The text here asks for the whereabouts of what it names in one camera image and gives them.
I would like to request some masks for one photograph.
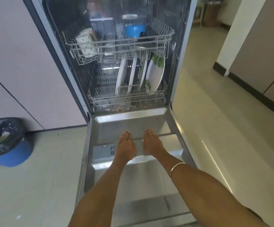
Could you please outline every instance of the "tile floor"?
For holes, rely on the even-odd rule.
[[[226,34],[191,30],[173,109],[202,169],[274,227],[274,113],[212,70]],[[0,226],[67,226],[85,135],[86,127],[37,133],[25,163],[0,167]]]
[[[72,216],[86,127],[28,137],[33,154],[0,167],[0,226],[67,226]]]

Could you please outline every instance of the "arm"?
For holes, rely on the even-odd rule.
[[[136,148],[131,133],[126,131],[119,138],[113,163],[78,203],[69,227],[111,226],[120,176],[125,165],[133,159],[135,154]]]
[[[161,163],[168,175],[174,165],[182,162],[164,149],[152,130],[145,131],[143,147]],[[171,179],[193,216],[205,227],[266,226],[217,179],[201,170],[180,164],[173,170]]]

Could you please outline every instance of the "bracelet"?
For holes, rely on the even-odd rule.
[[[177,163],[176,165],[174,165],[173,168],[171,169],[171,172],[170,172],[170,178],[172,178],[172,172],[173,172],[173,170],[174,170],[177,166],[179,166],[180,164],[186,164],[186,163]]]

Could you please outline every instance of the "wire rack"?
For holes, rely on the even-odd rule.
[[[133,23],[144,23],[147,36],[141,38],[126,38],[125,26]],[[79,43],[76,37],[86,29],[86,25],[77,20],[66,30],[61,31],[65,44],[70,54],[79,65],[85,65],[93,61],[99,63],[119,63],[126,56],[133,59],[134,53],[138,58],[146,57],[146,52],[151,51],[161,57],[168,57],[168,46],[174,30],[152,16],[139,16],[136,19],[101,18],[91,20],[92,29],[96,35],[93,42]],[[93,49],[94,56],[86,57],[82,50]]]
[[[98,71],[95,71],[90,84],[91,87],[87,94],[91,103],[96,107],[116,107],[136,102],[141,103],[143,101],[156,102],[164,98],[168,87],[167,83],[163,80],[157,91],[150,95],[144,86],[126,85],[120,86],[118,89],[119,95],[116,95],[116,81],[117,75],[115,73],[102,76]]]

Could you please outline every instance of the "blue container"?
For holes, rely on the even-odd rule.
[[[138,38],[140,33],[146,32],[145,24],[128,24],[126,25],[126,37]]]
[[[30,143],[23,138],[15,148],[0,155],[0,165],[6,167],[18,166],[29,158],[32,151],[33,148]]]

